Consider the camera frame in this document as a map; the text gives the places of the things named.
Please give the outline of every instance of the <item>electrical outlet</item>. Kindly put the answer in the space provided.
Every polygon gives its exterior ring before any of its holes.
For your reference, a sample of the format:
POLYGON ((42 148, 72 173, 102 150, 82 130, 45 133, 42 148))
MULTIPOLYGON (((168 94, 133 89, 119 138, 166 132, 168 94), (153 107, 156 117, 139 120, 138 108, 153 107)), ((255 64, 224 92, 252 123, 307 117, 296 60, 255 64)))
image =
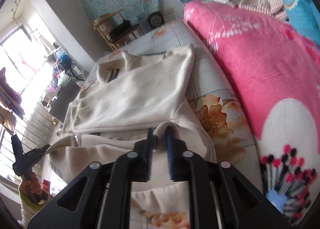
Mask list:
POLYGON ((167 9, 167 12, 168 12, 168 14, 171 14, 171 13, 174 13, 174 10, 173 10, 173 8, 171 7, 171 8, 168 8, 168 9, 167 9))
POLYGON ((164 11, 163 11, 163 16, 166 16, 166 15, 171 14, 171 13, 174 13, 174 10, 173 10, 172 7, 171 7, 171 8, 164 9, 164 11))

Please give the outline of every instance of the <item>blue pillow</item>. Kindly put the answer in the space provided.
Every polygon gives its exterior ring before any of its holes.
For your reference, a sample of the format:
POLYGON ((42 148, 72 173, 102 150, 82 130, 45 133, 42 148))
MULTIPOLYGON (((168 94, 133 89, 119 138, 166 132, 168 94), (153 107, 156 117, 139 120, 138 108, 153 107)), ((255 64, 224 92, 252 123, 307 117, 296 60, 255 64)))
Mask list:
POLYGON ((320 46, 320 13, 312 0, 283 0, 283 3, 292 27, 320 46))

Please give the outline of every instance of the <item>handheld tool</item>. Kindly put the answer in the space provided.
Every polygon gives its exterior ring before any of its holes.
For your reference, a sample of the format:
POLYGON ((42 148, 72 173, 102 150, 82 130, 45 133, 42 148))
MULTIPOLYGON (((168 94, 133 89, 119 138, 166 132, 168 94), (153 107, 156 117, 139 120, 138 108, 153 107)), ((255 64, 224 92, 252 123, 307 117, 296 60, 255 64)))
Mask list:
MULTIPOLYGON (((203 160, 188 151, 170 127, 165 136, 171 179, 189 182, 190 229, 219 228, 217 206, 225 229, 291 228, 286 218, 230 163, 203 160)), ((115 162, 92 162, 30 220, 28 229, 129 229, 131 182, 150 179, 152 150, 157 140, 149 129, 146 140, 136 142, 133 151, 115 162)))
MULTIPOLYGON (((36 148, 23 154, 22 144, 18 136, 15 134, 11 137, 13 154, 16 162, 12 165, 13 171, 17 176, 20 176, 23 180, 31 180, 32 167, 36 165, 44 156, 50 144, 43 146, 42 148, 36 148)), ((34 204, 38 204, 42 198, 31 192, 30 186, 26 186, 30 200, 34 204)))

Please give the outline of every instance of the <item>black and pink print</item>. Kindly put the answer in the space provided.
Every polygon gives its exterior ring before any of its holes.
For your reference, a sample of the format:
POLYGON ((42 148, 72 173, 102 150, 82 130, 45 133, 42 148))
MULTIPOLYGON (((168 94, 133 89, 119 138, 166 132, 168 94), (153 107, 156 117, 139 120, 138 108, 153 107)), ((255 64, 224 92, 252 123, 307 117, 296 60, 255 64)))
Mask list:
POLYGON ((263 191, 267 199, 292 225, 302 218, 304 209, 311 205, 309 187, 317 179, 313 169, 303 169, 305 159, 297 156, 297 149, 284 146, 280 158, 263 156, 260 162, 263 191))

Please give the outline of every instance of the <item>silver screw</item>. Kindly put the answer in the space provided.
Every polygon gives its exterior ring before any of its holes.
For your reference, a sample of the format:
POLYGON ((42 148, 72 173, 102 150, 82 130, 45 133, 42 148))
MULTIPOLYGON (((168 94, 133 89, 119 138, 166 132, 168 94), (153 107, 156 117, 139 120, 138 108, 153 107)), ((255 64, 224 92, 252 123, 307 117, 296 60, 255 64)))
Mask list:
POLYGON ((127 153, 127 157, 128 158, 131 158, 131 159, 134 159, 134 158, 136 158, 138 156, 138 153, 136 153, 136 152, 128 152, 127 153))
POLYGON ((220 166, 223 167, 223 168, 230 168, 231 167, 231 164, 227 161, 222 161, 220 163, 220 166))
POLYGON ((97 169, 97 168, 100 168, 100 163, 99 162, 96 162, 96 161, 94 161, 94 162, 91 162, 90 163, 90 165, 89 165, 89 167, 91 168, 91 169, 97 169))
POLYGON ((185 151, 182 153, 182 155, 186 158, 190 158, 193 156, 193 152, 190 152, 190 151, 185 151))

